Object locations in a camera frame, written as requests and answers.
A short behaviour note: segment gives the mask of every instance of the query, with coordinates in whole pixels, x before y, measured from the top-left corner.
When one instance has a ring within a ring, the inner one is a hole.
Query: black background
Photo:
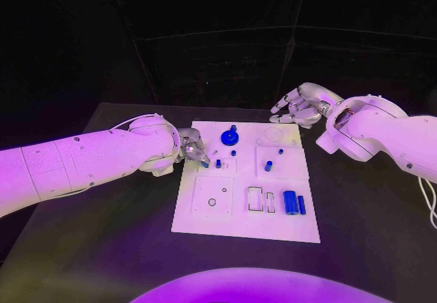
[[[0,148],[79,133],[101,102],[268,109],[306,81],[437,114],[431,0],[1,6]],[[0,219],[0,261],[32,211]]]

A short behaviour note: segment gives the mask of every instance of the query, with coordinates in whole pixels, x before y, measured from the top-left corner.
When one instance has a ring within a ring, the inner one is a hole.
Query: white board
[[[226,146],[220,134],[232,124],[239,141]],[[200,131],[210,165],[205,169],[199,162],[184,163],[171,231],[320,243],[297,125],[193,121],[192,127]],[[285,215],[284,191],[304,197],[306,215]]]

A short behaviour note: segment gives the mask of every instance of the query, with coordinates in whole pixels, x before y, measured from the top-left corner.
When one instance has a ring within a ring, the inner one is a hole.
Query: peg board
[[[220,134],[231,125],[236,125],[239,141],[226,146]],[[210,164],[206,169],[197,161],[184,162],[171,231],[320,243],[297,125],[193,121],[192,127],[200,131]],[[268,160],[269,172],[264,170]],[[249,187],[261,188],[252,208]],[[284,191],[304,197],[306,215],[285,215]]]

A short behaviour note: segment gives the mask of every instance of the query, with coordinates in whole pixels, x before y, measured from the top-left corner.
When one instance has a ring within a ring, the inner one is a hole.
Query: table
[[[267,110],[104,103],[85,132],[156,112],[177,128],[269,117]],[[329,155],[314,143],[323,128],[300,128],[321,244],[171,233],[180,163],[173,174],[138,171],[39,204],[0,270],[0,301],[128,302],[167,281],[229,267],[295,271],[396,302],[428,301],[437,231],[417,178],[385,154],[368,163]]]

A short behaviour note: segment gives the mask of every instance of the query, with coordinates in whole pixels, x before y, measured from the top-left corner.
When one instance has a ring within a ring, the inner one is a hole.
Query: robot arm
[[[379,151],[392,157],[402,170],[437,183],[437,118],[408,117],[401,108],[381,96],[342,99],[314,83],[295,88],[271,108],[288,106],[290,114],[271,122],[294,122],[310,128],[321,116],[326,132],[317,139],[327,153],[342,150],[357,161],[368,161]]]
[[[112,128],[0,151],[0,217],[130,175],[137,169],[161,176],[183,158],[209,163],[196,129],[177,131],[157,114],[125,122],[130,121],[128,131]]]

